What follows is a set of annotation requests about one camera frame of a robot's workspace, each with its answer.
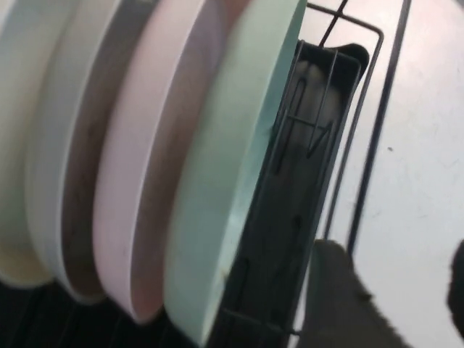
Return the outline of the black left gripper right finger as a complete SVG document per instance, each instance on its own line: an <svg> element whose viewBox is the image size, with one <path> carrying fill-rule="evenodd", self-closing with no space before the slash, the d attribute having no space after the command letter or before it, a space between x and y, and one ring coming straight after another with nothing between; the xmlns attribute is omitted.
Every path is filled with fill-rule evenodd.
<svg viewBox="0 0 464 348"><path fill-rule="evenodd" d="M447 304L453 320L463 321L463 241L460 242L452 259Z"/></svg>

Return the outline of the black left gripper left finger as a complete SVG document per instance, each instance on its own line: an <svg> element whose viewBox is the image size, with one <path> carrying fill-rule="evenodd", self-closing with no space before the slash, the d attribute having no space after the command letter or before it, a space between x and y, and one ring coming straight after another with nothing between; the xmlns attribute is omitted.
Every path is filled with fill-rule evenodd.
<svg viewBox="0 0 464 348"><path fill-rule="evenodd" d="M318 239L309 266L301 347L401 347L344 248Z"/></svg>

